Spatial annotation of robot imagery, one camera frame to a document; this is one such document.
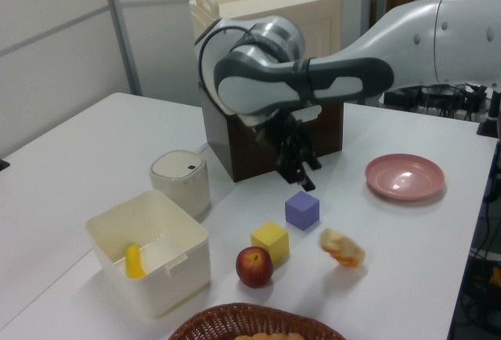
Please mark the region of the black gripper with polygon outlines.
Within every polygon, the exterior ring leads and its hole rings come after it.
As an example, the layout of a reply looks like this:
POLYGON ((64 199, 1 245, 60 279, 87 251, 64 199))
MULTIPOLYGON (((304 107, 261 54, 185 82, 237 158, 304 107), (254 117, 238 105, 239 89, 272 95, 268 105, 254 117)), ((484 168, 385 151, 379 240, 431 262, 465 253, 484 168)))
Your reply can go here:
POLYGON ((304 191, 315 189, 303 166, 321 169, 304 123, 287 109, 276 111, 267 121, 256 127, 259 144, 272 147, 276 153, 276 171, 288 183, 298 183, 304 191))

